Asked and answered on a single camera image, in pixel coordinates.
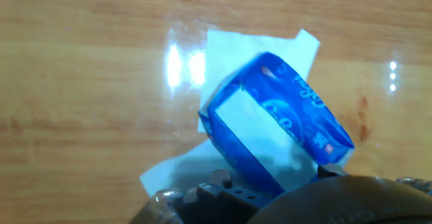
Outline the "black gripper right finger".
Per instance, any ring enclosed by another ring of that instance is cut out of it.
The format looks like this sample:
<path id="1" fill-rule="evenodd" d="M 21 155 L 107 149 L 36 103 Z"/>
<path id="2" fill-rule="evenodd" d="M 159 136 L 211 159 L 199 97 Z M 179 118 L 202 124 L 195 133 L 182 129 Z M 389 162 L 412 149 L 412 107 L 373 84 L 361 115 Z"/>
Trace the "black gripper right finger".
<path id="1" fill-rule="evenodd" d="M 317 168 L 318 179 L 325 179 L 328 177 L 343 177 L 349 176 L 341 165 L 319 165 Z"/>

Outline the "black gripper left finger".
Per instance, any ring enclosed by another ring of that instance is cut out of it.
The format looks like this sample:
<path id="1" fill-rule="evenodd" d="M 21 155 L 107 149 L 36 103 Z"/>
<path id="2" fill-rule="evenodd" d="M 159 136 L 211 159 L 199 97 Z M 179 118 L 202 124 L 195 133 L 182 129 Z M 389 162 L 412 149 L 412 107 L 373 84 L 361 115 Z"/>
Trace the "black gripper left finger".
<path id="1" fill-rule="evenodd" d="M 201 224 L 245 224 L 271 199 L 243 187 L 235 187 L 228 170 L 211 173 L 210 182 L 196 189 L 194 215 Z"/>

